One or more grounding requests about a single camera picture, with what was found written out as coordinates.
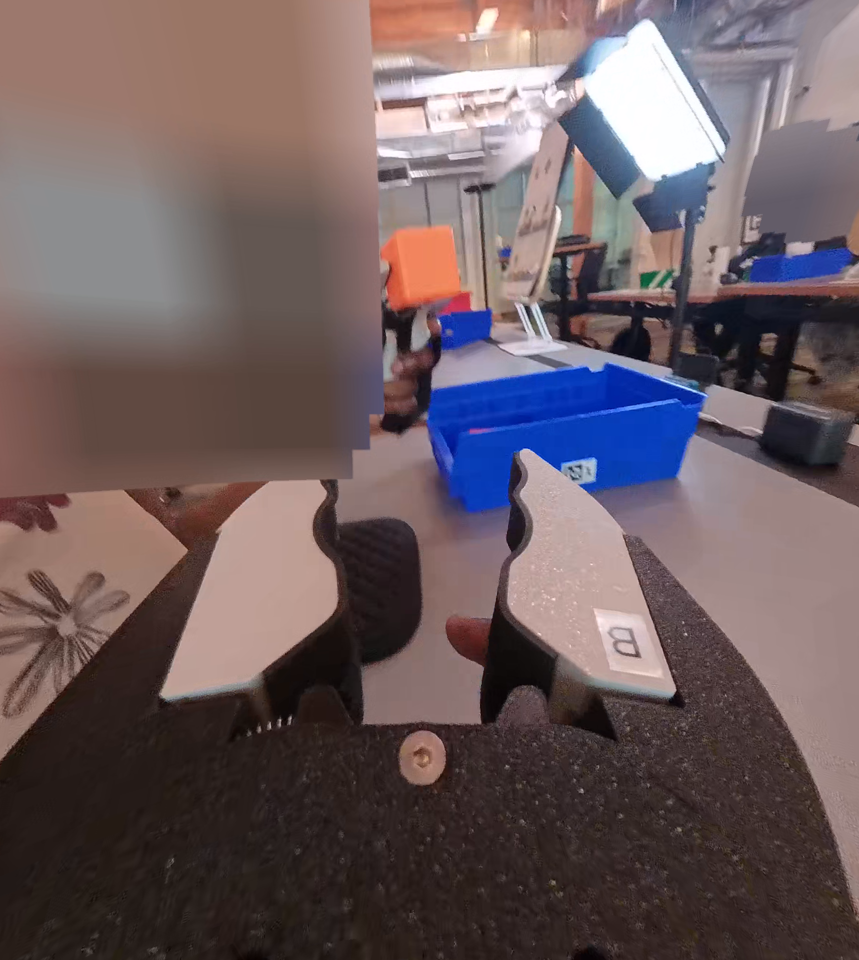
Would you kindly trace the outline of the orange foam cube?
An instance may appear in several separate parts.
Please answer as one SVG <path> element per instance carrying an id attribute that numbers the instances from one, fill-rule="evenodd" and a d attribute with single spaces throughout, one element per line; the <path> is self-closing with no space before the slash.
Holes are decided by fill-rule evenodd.
<path id="1" fill-rule="evenodd" d="M 389 269 L 385 293 L 394 311 L 446 304 L 461 292 L 456 238 L 448 224 L 398 229 L 379 253 Z"/>

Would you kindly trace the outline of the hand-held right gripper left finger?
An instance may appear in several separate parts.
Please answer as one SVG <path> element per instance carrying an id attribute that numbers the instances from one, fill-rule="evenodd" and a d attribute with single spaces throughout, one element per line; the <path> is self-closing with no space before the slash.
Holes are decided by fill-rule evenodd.
<path id="1" fill-rule="evenodd" d="M 360 646 L 338 552 L 337 481 L 270 482 L 216 535 L 161 702 L 242 699 L 260 726 L 296 719 L 308 691 L 330 690 L 364 719 Z"/>

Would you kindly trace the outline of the wooden desk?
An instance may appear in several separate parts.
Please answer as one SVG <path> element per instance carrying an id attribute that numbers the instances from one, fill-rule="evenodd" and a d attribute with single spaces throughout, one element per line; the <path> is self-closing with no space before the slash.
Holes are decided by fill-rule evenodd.
<path id="1" fill-rule="evenodd" d="M 796 299 L 859 299 L 859 278 L 818 277 L 789 282 L 735 283 L 719 285 L 711 292 L 690 290 L 688 305 L 708 305 L 722 301 L 746 298 L 787 297 Z M 589 294 L 589 303 L 645 304 L 674 306 L 676 292 L 672 289 L 626 289 Z"/>

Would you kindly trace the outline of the person's left forearm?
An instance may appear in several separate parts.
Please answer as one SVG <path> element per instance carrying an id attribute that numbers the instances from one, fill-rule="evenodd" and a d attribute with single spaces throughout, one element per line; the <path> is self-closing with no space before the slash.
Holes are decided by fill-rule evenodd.
<path id="1" fill-rule="evenodd" d="M 125 493 L 184 547 L 216 534 L 265 482 L 186 487 L 145 487 Z"/>

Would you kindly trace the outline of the dark grey power station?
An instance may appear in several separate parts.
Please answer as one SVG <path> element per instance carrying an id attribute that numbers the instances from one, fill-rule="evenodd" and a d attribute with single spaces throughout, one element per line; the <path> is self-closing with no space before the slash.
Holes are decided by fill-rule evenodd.
<path id="1" fill-rule="evenodd" d="M 784 462 L 837 467 L 846 454 L 855 414 L 798 401 L 773 403 L 758 437 L 759 447 Z"/>

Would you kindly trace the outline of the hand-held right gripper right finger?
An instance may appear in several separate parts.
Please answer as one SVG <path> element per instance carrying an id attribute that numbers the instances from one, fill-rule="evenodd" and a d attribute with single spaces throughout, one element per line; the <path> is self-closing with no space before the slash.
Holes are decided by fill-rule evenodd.
<path id="1" fill-rule="evenodd" d="M 499 573 L 480 688 L 495 722 L 532 688 L 550 722 L 608 738 L 604 699 L 679 706 L 672 668 L 623 528 L 576 482 L 530 449 L 508 487 L 509 555 Z"/>

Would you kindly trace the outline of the black light stand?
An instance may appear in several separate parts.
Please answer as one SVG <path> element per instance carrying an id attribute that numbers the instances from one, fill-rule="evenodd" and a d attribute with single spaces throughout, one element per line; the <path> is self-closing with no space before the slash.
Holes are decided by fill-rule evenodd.
<path id="1" fill-rule="evenodd" d="M 693 277 L 693 250 L 696 231 L 706 210 L 710 180 L 716 164 L 702 164 L 685 174 L 680 174 L 678 200 L 683 225 L 683 238 L 678 277 L 675 285 L 675 300 L 670 319 L 670 339 L 667 363 L 672 369 L 681 353 L 683 331 L 687 319 L 689 294 Z"/>

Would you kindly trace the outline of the black office chair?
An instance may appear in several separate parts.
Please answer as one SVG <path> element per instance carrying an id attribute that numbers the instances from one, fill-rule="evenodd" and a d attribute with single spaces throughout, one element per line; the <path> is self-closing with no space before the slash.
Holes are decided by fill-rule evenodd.
<path id="1" fill-rule="evenodd" d="M 556 242 L 547 280 L 554 299 L 547 304 L 564 343 L 580 339 L 573 333 L 572 320 L 588 312 L 589 296 L 600 291 L 607 254 L 606 242 L 594 242 L 582 234 L 564 236 Z"/>

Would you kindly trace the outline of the person's printed shirt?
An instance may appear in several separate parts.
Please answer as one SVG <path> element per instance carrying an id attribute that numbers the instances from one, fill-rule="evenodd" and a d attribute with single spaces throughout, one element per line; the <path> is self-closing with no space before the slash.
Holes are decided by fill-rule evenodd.
<path id="1" fill-rule="evenodd" d="M 0 762 L 185 554 L 121 490 L 0 499 Z"/>

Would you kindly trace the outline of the blue plastic bin with tag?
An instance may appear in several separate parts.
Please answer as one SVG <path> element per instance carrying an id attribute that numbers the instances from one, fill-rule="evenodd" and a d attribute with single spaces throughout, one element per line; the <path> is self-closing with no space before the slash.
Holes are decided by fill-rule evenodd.
<path id="1" fill-rule="evenodd" d="M 508 505 L 522 450 L 589 492 L 675 478 L 706 399 L 630 367 L 558 367 L 435 390 L 427 431 L 450 497 L 484 512 Z"/>

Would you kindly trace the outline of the white printed board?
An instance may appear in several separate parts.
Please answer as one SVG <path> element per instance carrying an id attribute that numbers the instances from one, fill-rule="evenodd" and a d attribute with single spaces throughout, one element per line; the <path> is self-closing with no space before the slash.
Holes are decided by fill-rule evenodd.
<path id="1" fill-rule="evenodd" d="M 547 126 L 532 159 L 523 195 L 502 294 L 510 302 L 533 295 L 556 222 L 556 199 L 569 150 L 569 137 L 559 122 Z"/>

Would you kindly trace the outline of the studio light panel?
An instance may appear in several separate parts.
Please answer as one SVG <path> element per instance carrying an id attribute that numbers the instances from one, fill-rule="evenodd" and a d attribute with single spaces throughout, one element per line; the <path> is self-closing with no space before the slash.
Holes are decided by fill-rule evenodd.
<path id="1" fill-rule="evenodd" d="M 610 194 L 651 185 L 633 206 L 652 234 L 679 230 L 685 214 L 705 210 L 730 135 L 652 20 L 592 42 L 557 84 L 574 95 L 559 123 Z"/>

